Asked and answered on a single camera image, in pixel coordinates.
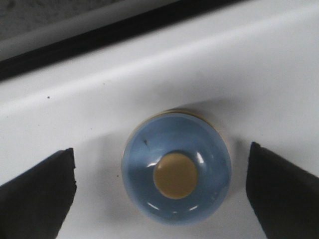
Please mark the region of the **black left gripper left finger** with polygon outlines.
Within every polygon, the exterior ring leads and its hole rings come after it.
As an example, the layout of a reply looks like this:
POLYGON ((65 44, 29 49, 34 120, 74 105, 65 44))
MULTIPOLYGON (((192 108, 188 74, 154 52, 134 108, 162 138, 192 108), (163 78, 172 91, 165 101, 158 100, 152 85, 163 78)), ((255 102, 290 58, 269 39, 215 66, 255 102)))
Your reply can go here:
POLYGON ((55 239, 75 193, 72 148, 60 150, 0 187, 2 239, 55 239))

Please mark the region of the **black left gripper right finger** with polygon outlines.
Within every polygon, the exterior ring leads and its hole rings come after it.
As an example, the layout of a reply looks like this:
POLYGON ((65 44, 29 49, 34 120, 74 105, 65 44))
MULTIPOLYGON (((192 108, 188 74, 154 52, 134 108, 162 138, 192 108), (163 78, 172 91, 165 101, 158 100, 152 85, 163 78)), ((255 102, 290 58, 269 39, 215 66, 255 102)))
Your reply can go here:
POLYGON ((269 239, 319 237, 319 179, 253 142, 246 194, 269 239))

